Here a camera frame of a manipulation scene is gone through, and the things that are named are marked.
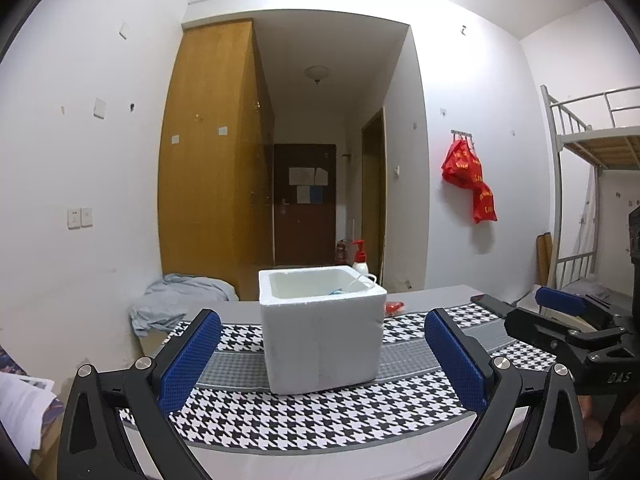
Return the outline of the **person's right hand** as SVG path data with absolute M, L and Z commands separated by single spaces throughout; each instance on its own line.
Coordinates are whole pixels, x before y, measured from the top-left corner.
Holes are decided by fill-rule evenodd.
M 578 396 L 582 423 L 588 446 L 593 448 L 602 438 L 603 424 L 593 417 L 593 400 L 591 396 Z

